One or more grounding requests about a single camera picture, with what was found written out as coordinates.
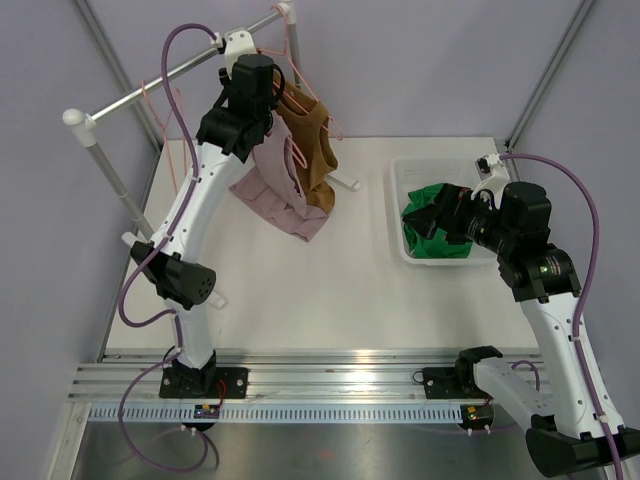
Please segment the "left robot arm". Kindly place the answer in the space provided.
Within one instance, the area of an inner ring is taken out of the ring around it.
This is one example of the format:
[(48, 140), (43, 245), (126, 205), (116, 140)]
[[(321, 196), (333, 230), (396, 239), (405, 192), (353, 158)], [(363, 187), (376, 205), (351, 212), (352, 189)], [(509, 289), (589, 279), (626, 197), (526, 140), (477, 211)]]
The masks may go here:
[(223, 90), (200, 121), (191, 173), (151, 240), (136, 240), (130, 247), (134, 273), (144, 275), (155, 287), (174, 321), (173, 356), (163, 362), (162, 398), (245, 395), (233, 382), (244, 381), (246, 371), (216, 366), (205, 307), (216, 273), (198, 259), (211, 217), (232, 176), (272, 128), (272, 112), (284, 92), (273, 85), (279, 71), (266, 55), (244, 54), (229, 73), (221, 73)]

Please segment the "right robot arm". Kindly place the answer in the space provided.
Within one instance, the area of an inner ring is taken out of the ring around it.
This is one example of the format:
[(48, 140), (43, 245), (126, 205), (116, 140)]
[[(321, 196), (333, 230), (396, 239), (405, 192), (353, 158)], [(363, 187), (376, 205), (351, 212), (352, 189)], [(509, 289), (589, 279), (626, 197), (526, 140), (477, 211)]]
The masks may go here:
[(496, 255), (534, 333), (552, 395), (544, 398), (490, 346), (459, 354), (456, 389), (497, 401), (524, 432), (545, 477), (611, 465), (621, 478), (623, 461), (639, 453), (639, 432), (625, 424), (598, 372), (579, 310), (586, 288), (569, 255), (548, 240), (551, 210), (545, 189), (532, 183), (507, 184), (500, 203), (489, 191), (445, 184), (402, 220), (424, 238), (442, 230), (450, 243), (474, 243)]

